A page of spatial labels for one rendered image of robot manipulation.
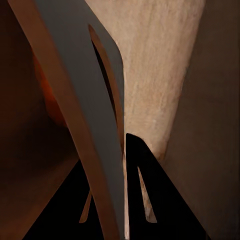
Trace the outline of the trash can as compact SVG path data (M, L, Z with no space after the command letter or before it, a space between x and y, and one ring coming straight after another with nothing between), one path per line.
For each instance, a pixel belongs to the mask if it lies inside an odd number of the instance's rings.
M48 113L37 60L67 127ZM0 240L22 240L81 160L104 240L125 240L124 65L85 0L0 0Z

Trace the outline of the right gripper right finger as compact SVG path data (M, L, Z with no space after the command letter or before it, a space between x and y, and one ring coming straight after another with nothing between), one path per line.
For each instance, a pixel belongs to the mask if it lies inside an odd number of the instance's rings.
M146 220L140 169L157 223ZM130 240L211 240L146 143L126 134Z

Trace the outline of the can of soda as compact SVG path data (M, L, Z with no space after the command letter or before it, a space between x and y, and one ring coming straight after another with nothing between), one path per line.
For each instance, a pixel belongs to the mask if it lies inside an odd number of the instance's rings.
M53 91L48 83L48 80L46 79L40 63L38 62L38 60L36 61L48 113L55 119L57 125L67 128L67 123L56 101Z

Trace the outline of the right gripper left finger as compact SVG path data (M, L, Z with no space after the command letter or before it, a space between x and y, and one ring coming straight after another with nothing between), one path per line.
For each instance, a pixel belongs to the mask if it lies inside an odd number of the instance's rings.
M79 159L22 240L104 240L93 195L87 220L79 223L89 191Z

